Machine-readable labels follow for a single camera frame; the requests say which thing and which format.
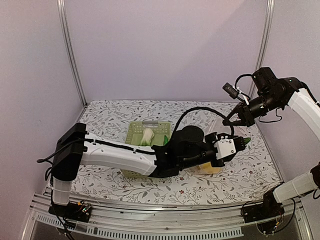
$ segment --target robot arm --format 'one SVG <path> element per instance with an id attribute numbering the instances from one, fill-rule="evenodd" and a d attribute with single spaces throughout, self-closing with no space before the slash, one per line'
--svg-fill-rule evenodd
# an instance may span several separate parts
<path id="1" fill-rule="evenodd" d="M 216 132 L 204 136 L 197 126 L 186 126 L 174 133 L 165 146 L 135 146 L 105 140 L 86 131 L 86 125 L 76 123 L 58 140 L 51 175 L 52 201 L 69 207 L 72 181 L 80 164 L 99 165 L 133 171 L 153 178 L 179 174 L 185 168 L 211 162 L 222 167 L 237 152 L 246 148 L 244 138 Z"/>
<path id="2" fill-rule="evenodd" d="M 224 125 L 247 126 L 255 124 L 255 118 L 267 112 L 289 106 L 309 126 L 320 140 L 320 105 L 312 96 L 308 86 L 295 77 L 277 79 L 269 67 L 262 67 L 252 75 L 258 89 L 258 97 L 239 103 L 224 120 Z M 223 89 L 231 97 L 237 96 L 237 89 L 227 83 Z M 228 121 L 237 114 L 239 120 Z M 260 205 L 243 208 L 246 222 L 275 217 L 283 213 L 283 202 L 303 197 L 320 187 L 320 164 L 311 171 L 297 176 L 264 194 Z"/>

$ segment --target cable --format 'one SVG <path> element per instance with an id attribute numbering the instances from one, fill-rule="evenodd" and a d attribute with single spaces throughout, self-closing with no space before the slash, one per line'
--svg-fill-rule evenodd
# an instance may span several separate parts
<path id="1" fill-rule="evenodd" d="M 93 143 L 94 142 L 93 139 L 89 139 L 89 138 L 86 138 L 85 141 L 89 142 L 89 143 Z M 148 155 L 155 155 L 156 154 L 154 151 L 144 151 L 144 150 L 140 150 L 138 148 L 133 148 L 131 146 L 115 144 L 115 143 L 108 142 L 108 141 L 95 140 L 95 143 L 101 144 L 101 145 L 107 145 L 107 146 L 114 147 L 114 148 L 119 148 L 119 149 L 126 149 L 126 150 L 130 150 L 130 151 L 133 151 L 133 152 L 141 153 L 141 154 L 148 154 Z"/>
<path id="2" fill-rule="evenodd" d="M 239 82 L 239 80 L 244 77 L 252 77 L 252 74 L 242 74 L 242 75 L 238 76 L 238 78 L 235 80 L 235 83 L 234 83 L 235 88 L 237 88 L 237 83 Z"/>
<path id="3" fill-rule="evenodd" d="M 228 120 L 227 117 L 225 115 L 223 115 L 221 112 L 215 110 L 215 109 L 212 109 L 210 107 L 206 107 L 206 106 L 196 106 L 196 107 L 192 107 L 188 110 L 186 110 L 181 116 L 180 118 L 178 119 L 178 121 L 176 122 L 175 124 L 175 127 L 174 127 L 174 130 L 171 134 L 171 138 L 169 140 L 169 142 L 167 144 L 170 144 L 172 143 L 172 139 L 174 139 L 174 136 L 175 136 L 175 132 L 177 131 L 178 127 L 179 127 L 179 124 L 181 123 L 182 119 L 190 112 L 192 111 L 197 111 L 197 110 L 205 110 L 205 111 L 209 111 L 209 112 L 212 112 L 214 114 L 217 114 L 219 117 L 223 118 L 224 120 Z M 230 129 L 231 129 L 231 136 L 233 136 L 235 134 L 235 128 L 234 126 L 231 124 L 230 125 Z"/>
<path id="4" fill-rule="evenodd" d="M 291 223 L 292 219 L 293 219 L 294 216 L 295 216 L 295 213 L 296 213 L 296 201 L 295 201 L 294 199 L 291 199 L 291 200 L 292 200 L 292 202 L 293 202 L 293 212 L 292 212 L 292 215 L 291 215 L 289 221 L 286 223 L 286 225 L 284 225 L 284 227 L 281 228 L 280 230 L 275 231 L 275 232 L 274 232 L 275 234 L 278 233 L 278 232 L 280 232 L 280 231 L 282 231 L 283 229 L 285 229 L 285 228 Z"/>
<path id="5" fill-rule="evenodd" d="M 76 140 L 73 140 L 71 142 L 68 142 L 66 145 L 64 145 L 63 147 L 61 147 L 59 150 L 55 151 L 54 153 L 52 153 L 50 156 L 47 156 L 46 158 L 44 159 L 38 159 L 36 162 L 38 164 L 41 164 L 41 163 L 50 163 L 50 164 L 53 164 L 51 161 L 49 161 L 49 159 L 53 158 L 55 155 L 57 155 L 58 153 L 60 153 L 61 151 L 65 150 L 67 147 L 69 147 L 70 145 L 72 144 L 75 144 L 77 142 L 83 142 L 85 141 L 84 138 L 81 138 L 81 139 L 76 139 Z"/>
<path id="6" fill-rule="evenodd" d="M 244 101 L 245 101 L 245 100 L 243 100 L 242 98 L 240 98 L 239 96 L 237 96 L 236 99 L 240 100 L 241 102 L 244 102 Z"/>
<path id="7" fill-rule="evenodd" d="M 76 224 L 73 223 L 73 222 L 69 222 L 66 217 L 63 217 L 62 219 L 64 220 L 64 224 L 67 227 L 69 227 L 69 228 L 75 228 L 76 227 Z"/>
<path id="8" fill-rule="evenodd" d="M 280 121 L 282 120 L 282 116 L 278 115 L 278 109 L 280 109 L 280 107 L 278 107 L 278 108 L 275 110 L 275 115 L 276 115 L 278 118 L 280 118 L 280 119 L 278 119 L 278 120 L 272 120 L 272 121 L 263 121 L 263 120 L 260 120 L 260 118 L 262 117 L 262 116 L 260 116 L 260 117 L 258 118 L 258 121 L 259 121 L 260 123 L 263 123 L 263 124 L 271 124 L 271 123 L 280 122 Z"/>
<path id="9" fill-rule="evenodd" d="M 317 200 L 318 198 L 320 198 L 320 194 L 318 195 L 318 196 L 316 196 L 316 192 L 318 191 L 319 189 L 316 189 L 316 190 L 314 190 L 314 192 L 313 192 L 313 199 L 314 200 Z"/>
<path id="10" fill-rule="evenodd" d="M 240 209 L 240 214 L 241 214 L 242 217 L 245 216 L 245 215 L 244 215 L 244 207 L 245 207 L 247 204 L 254 204 L 254 205 L 256 205 L 256 206 L 258 207 L 258 204 L 256 204 L 256 203 L 253 202 L 253 201 L 247 201 L 247 202 L 245 202 L 245 203 L 242 205 L 241 209 Z M 265 218 L 265 216 L 259 211 L 259 208 L 258 208 L 258 212 L 259 212 L 259 214 L 260 214 L 262 217 Z"/>
<path id="11" fill-rule="evenodd" d="M 238 78 L 235 80 L 235 83 L 234 83 L 235 89 L 237 89 L 237 84 L 238 84 L 239 80 L 244 77 L 252 77 L 252 74 L 242 74 L 242 75 L 238 76 Z M 247 94 L 245 94 L 244 92 L 241 92 L 241 94 L 246 96 L 249 101 L 251 100 L 251 98 Z"/>
<path id="12" fill-rule="evenodd" d="M 50 174 L 51 174 L 51 170 L 52 170 L 52 166 L 50 166 L 46 171 L 45 171 L 45 174 L 44 174 L 44 180 L 47 181 Z"/>
<path id="13" fill-rule="evenodd" d="M 278 231 L 272 231 L 274 228 L 269 229 L 268 231 L 265 231 L 265 232 L 266 232 L 266 233 L 267 233 L 267 232 L 270 232 L 270 233 L 269 233 L 269 234 L 265 234 L 264 231 L 263 231 L 262 229 L 260 229 L 260 228 L 258 227 L 258 224 L 257 224 L 256 227 L 257 227 L 257 229 L 259 230 L 259 232 L 261 232 L 263 235 L 268 236 L 268 235 L 273 235 L 273 234 L 276 234 L 276 233 L 281 232 L 282 230 L 284 230 L 284 229 L 291 223 L 291 221 L 292 221 L 292 219 L 294 218 L 295 213 L 296 213 L 296 201 L 295 201 L 294 199 L 291 199 L 291 200 L 293 201 L 293 212 L 292 212 L 292 215 L 291 215 L 289 221 L 286 223 L 286 225 L 284 225 L 284 227 L 281 228 L 281 229 L 278 230 Z"/>
<path id="14" fill-rule="evenodd" d="M 55 207 L 54 207 L 54 200 L 53 200 L 53 193 L 51 193 L 51 206 L 52 206 L 52 210 L 54 212 L 54 215 L 56 216 L 56 218 L 59 220 L 59 222 L 61 223 L 61 225 L 64 228 L 64 235 L 69 239 L 69 240 L 75 240 L 75 238 L 71 235 L 71 232 L 67 229 L 66 225 L 64 224 L 64 222 L 60 219 L 60 217 L 57 215 Z"/>
<path id="15" fill-rule="evenodd" d="M 307 84 L 305 84 L 303 81 L 301 82 L 303 87 L 306 89 L 306 91 L 308 92 L 308 94 L 310 95 L 310 97 L 312 98 L 312 100 L 315 102 L 315 104 L 317 104 L 318 107 L 320 107 L 320 103 L 318 102 L 318 100 L 315 98 L 315 96 L 311 93 L 309 87 Z"/>

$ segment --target table surface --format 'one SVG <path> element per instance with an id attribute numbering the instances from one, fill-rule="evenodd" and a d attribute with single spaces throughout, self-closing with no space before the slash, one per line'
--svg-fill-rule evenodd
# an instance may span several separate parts
<path id="1" fill-rule="evenodd" d="M 171 122 L 193 107 L 210 107 L 227 115 L 234 103 L 195 101 L 103 100 L 92 101 L 80 119 L 90 131 L 105 139 L 124 143 L 130 122 Z M 179 129 L 195 125 L 206 129 L 217 119 L 208 111 L 189 113 Z M 236 127 L 236 135 L 250 137 L 246 150 L 227 162 L 218 174 L 185 169 L 168 178 L 124 177 L 116 168 L 81 165 L 71 191 L 95 198 L 166 205 L 223 205 L 261 200 L 281 182 L 258 128 Z"/>

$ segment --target green tray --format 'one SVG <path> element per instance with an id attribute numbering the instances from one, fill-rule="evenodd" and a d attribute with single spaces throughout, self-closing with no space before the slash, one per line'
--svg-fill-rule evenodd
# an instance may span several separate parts
<path id="1" fill-rule="evenodd" d="M 132 121 L 129 125 L 128 133 L 126 134 L 125 143 L 138 146 L 143 136 L 145 128 L 150 128 L 154 132 L 154 137 L 151 141 L 151 146 L 163 146 L 165 136 L 170 139 L 171 123 L 164 121 Z M 134 171 L 121 170 L 127 178 L 148 178 Z"/>

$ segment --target white wall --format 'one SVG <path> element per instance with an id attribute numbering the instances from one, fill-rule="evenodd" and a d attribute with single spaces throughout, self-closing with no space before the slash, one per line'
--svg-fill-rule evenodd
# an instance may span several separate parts
<path id="1" fill-rule="evenodd" d="M 0 1 L 0 238 L 18 239 L 47 164 L 81 111 L 56 1 Z"/>
<path id="2" fill-rule="evenodd" d="M 320 1 L 275 1 L 264 66 L 278 78 L 297 77 L 320 100 Z M 279 123 L 260 123 L 262 133 L 286 181 L 320 161 L 320 142 L 307 125 L 287 108 Z M 314 239 L 320 239 L 319 201 L 309 195 L 303 205 Z"/>
<path id="3" fill-rule="evenodd" d="M 254 71 L 267 1 L 68 0 L 65 6 L 88 101 L 230 102 L 222 86 Z M 248 91 L 250 80 L 240 85 Z"/>

